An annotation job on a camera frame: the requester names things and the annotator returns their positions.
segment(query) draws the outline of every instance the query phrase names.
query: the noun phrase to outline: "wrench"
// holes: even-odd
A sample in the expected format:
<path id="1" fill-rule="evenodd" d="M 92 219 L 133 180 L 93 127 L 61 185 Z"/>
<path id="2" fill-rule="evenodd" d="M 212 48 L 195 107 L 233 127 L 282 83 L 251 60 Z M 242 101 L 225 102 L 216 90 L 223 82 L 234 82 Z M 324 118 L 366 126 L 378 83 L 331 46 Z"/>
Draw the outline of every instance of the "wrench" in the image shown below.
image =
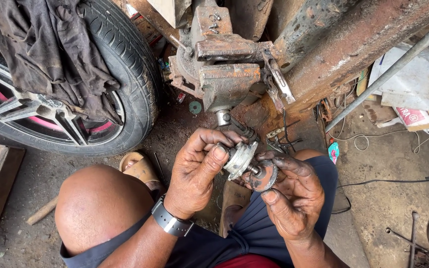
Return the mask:
<path id="1" fill-rule="evenodd" d="M 411 250 L 410 250 L 410 268 L 413 268 L 413 266 L 415 265 L 415 246 L 416 246 L 416 238 L 417 238 L 417 220 L 420 217 L 418 215 L 418 213 L 416 213 L 415 211 L 413 211 L 411 213 L 411 215 L 413 216 L 413 225 L 411 228 Z"/>
<path id="2" fill-rule="evenodd" d="M 410 240 L 408 240 L 408 239 L 404 238 L 403 236 L 401 236 L 400 234 L 398 234 L 398 233 L 394 232 L 394 231 L 393 231 L 392 229 L 390 229 L 390 228 L 386 228 L 386 229 L 385 229 L 385 232 L 386 232 L 387 234 L 394 235 L 394 236 L 396 236 L 396 237 L 400 238 L 401 240 L 403 240 L 403 241 L 407 242 L 409 245 L 413 245 L 413 243 L 412 243 Z M 429 251 L 428 251 L 426 248 L 421 247 L 421 246 L 420 246 L 420 245 L 418 245 L 418 244 L 416 244 L 416 245 L 415 245 L 415 247 L 416 247 L 416 248 L 418 248 L 419 250 L 423 251 L 423 253 L 429 253 Z"/>

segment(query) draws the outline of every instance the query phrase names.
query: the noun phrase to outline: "black wristwatch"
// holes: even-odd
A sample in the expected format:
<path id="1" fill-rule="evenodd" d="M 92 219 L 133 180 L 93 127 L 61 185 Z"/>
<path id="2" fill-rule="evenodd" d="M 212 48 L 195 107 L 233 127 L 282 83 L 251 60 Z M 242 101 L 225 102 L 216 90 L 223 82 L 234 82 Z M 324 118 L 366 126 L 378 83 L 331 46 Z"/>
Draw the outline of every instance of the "black wristwatch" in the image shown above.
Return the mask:
<path id="1" fill-rule="evenodd" d="M 181 220 L 166 211 L 163 205 L 165 195 L 166 194 L 162 195 L 152 208 L 153 218 L 165 232 L 177 237 L 186 236 L 191 230 L 191 227 L 193 227 L 194 222 Z"/>

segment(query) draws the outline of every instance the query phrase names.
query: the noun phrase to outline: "black cloth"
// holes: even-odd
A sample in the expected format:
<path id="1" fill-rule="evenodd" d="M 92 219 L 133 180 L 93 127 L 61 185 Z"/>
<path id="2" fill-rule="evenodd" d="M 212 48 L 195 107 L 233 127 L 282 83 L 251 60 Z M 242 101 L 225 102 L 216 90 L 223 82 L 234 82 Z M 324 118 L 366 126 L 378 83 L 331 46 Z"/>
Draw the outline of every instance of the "black cloth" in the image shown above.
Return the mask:
<path id="1" fill-rule="evenodd" d="M 337 168 L 326 155 L 309 158 L 306 162 L 314 167 L 320 184 L 324 188 L 325 202 L 314 226 L 315 231 L 324 239 L 334 207 L 338 180 Z M 150 215 L 150 212 L 147 213 L 132 227 L 111 240 L 73 257 L 69 256 L 67 249 L 62 244 L 61 257 L 68 268 L 96 268 L 117 247 L 131 238 Z M 165 267 L 212 268 L 247 253 L 265 256 L 281 267 L 293 266 L 284 239 L 269 218 L 266 204 L 261 199 L 259 192 L 253 192 L 246 211 L 236 222 L 227 238 L 222 238 L 198 225 L 193 225 L 186 237 L 178 239 Z"/>
<path id="2" fill-rule="evenodd" d="M 83 119 L 122 124 L 120 88 L 91 41 L 79 0 L 0 0 L 0 52 L 15 88 L 59 99 Z"/>

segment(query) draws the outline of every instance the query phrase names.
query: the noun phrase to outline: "man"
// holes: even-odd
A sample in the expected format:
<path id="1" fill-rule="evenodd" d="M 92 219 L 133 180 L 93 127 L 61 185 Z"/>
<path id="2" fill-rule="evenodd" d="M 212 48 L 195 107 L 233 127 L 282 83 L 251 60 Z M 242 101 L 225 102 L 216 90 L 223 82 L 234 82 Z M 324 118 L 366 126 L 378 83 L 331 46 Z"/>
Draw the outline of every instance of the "man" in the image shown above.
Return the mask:
<path id="1" fill-rule="evenodd" d="M 322 241 L 337 170 L 314 150 L 301 150 L 294 158 L 275 151 L 256 155 L 257 161 L 271 159 L 286 177 L 280 175 L 273 189 L 253 193 L 226 238 L 197 225 L 186 236 L 161 227 L 168 223 L 158 219 L 158 211 L 168 212 L 160 216 L 173 224 L 186 223 L 208 204 L 213 179 L 228 160 L 217 144 L 232 147 L 240 142 L 247 140 L 235 132 L 196 130 L 176 156 L 170 187 L 154 209 L 157 218 L 151 213 L 154 195 L 163 189 L 147 175 L 150 168 L 140 154 L 122 160 L 126 174 L 104 165 L 74 173 L 61 186 L 55 215 L 67 266 L 348 267 Z M 130 170 L 138 179 L 127 174 Z"/>

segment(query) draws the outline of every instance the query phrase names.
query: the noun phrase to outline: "steel pipe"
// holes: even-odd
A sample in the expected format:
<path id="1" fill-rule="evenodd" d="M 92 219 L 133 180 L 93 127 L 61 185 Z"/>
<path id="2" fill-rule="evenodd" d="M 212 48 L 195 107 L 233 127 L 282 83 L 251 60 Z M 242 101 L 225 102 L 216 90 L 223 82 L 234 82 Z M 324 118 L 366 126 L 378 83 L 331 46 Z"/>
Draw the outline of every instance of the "steel pipe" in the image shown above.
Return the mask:
<path id="1" fill-rule="evenodd" d="M 339 115 L 334 118 L 329 125 L 325 127 L 325 132 L 329 131 L 340 122 L 347 114 L 352 112 L 362 101 L 366 100 L 375 90 L 378 90 L 386 81 L 392 78 L 400 69 L 405 67 L 414 57 L 429 46 L 429 32 L 412 46 L 401 58 L 399 58 L 387 71 L 378 77 L 371 86 L 369 86 L 360 96 L 357 97 L 349 106 L 347 106 Z"/>

